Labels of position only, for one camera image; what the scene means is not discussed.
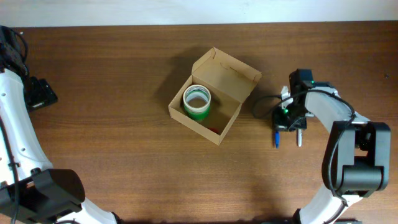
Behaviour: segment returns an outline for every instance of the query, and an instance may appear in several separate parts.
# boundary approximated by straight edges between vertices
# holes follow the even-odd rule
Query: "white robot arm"
[[[279,105],[290,100],[285,109],[273,111],[274,128],[305,129],[305,115],[310,113],[330,133],[322,164],[323,184],[312,201],[296,211],[293,222],[334,223],[348,207],[386,187],[390,129],[355,112],[329,83],[314,82],[311,70],[297,70],[289,79],[292,96],[282,97]],[[367,151],[367,156],[355,156],[356,147]]]
[[[0,26],[0,212],[12,222],[121,223],[85,197],[74,171],[53,169],[45,156],[27,110],[57,97],[45,80],[29,77],[16,36]]]

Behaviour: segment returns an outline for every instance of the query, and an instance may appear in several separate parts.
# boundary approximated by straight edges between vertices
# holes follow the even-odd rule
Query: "cardboard box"
[[[198,134],[220,145],[238,116],[243,102],[262,77],[261,72],[212,48],[192,67],[192,75],[169,104],[170,115]],[[193,84],[207,87],[211,93],[209,115],[200,123],[186,115],[182,95]]]

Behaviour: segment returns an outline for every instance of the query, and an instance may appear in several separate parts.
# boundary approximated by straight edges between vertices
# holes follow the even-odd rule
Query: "red object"
[[[208,128],[210,131],[213,131],[214,133],[218,134],[218,130],[215,128]]]

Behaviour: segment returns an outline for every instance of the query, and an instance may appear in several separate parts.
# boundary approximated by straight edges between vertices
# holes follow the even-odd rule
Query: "wooden table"
[[[291,217],[322,184],[328,132],[308,122],[272,145],[253,100],[312,68],[362,115],[392,130],[390,182],[343,217],[398,218],[398,22],[275,23],[18,29],[31,73],[59,102],[30,114],[54,167],[73,169],[86,195],[125,220],[207,222]],[[167,105],[212,46],[263,72],[220,146],[171,119]],[[276,101],[266,101],[271,107]],[[8,222],[1,217],[0,221]]]

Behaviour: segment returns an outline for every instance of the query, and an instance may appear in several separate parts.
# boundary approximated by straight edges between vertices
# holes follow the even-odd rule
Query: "box flap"
[[[213,47],[192,67],[192,75],[243,103],[262,77],[261,72]]]

